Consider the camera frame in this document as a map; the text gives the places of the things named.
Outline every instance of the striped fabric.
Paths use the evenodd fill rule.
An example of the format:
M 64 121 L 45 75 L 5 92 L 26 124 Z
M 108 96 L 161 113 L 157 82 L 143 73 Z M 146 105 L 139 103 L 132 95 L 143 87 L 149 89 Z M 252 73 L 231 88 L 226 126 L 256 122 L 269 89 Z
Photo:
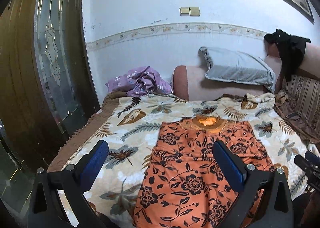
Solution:
M 292 80 L 283 80 L 283 89 L 288 93 L 291 108 L 320 138 L 320 81 L 293 75 Z

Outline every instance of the switch panel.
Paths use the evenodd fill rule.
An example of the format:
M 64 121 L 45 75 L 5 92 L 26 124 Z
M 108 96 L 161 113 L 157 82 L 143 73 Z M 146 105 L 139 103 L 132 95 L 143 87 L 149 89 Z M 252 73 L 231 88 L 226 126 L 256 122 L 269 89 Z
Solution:
M 200 16 L 200 8 L 190 7 L 190 16 Z
M 180 7 L 180 14 L 181 15 L 189 15 L 190 9 L 189 7 Z

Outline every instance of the blue gripper pad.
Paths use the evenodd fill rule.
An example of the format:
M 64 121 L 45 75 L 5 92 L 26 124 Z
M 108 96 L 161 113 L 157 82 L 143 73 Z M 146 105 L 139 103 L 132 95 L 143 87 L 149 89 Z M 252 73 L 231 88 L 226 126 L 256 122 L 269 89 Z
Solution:
M 246 179 L 246 171 L 242 167 L 245 165 L 242 160 L 237 155 L 232 154 L 222 141 L 213 143 L 212 154 L 231 189 L 239 193 L 242 192 Z
M 106 158 L 109 154 L 108 144 L 100 140 L 89 154 L 84 155 L 76 165 L 80 171 L 77 175 L 77 182 L 82 192 L 89 191 L 97 178 Z
M 314 155 L 312 152 L 307 151 L 304 157 L 306 160 L 310 161 L 312 164 L 320 167 L 320 158 Z

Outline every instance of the leaf pattern blanket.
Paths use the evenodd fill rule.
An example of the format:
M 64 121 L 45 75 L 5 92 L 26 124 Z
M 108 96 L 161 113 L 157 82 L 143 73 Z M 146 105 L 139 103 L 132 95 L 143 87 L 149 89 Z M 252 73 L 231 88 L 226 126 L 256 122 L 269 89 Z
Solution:
M 274 167 L 284 170 L 294 199 L 306 188 L 307 179 L 295 165 L 294 156 L 307 150 L 319 155 L 316 146 L 305 144 L 274 111 L 275 97 L 247 95 L 236 100 L 184 101 L 173 95 L 125 97 L 108 120 L 67 161 L 76 164 L 99 140 L 109 144 L 110 153 L 90 191 L 84 196 L 98 216 L 108 216 L 121 228 L 133 227 L 138 192 L 149 166 L 163 122 L 171 123 L 196 115 L 219 116 L 224 120 L 248 121 L 254 136 L 263 144 Z M 77 220 L 65 197 L 61 202 L 71 223 Z

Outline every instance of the gray pillow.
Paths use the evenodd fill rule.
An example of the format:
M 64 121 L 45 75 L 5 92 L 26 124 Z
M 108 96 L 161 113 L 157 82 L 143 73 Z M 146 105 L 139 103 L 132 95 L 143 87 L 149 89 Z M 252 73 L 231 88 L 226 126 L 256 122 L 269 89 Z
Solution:
M 201 47 L 200 52 L 207 62 L 208 71 L 205 73 L 207 79 L 263 85 L 274 93 L 276 74 L 261 58 L 217 47 Z

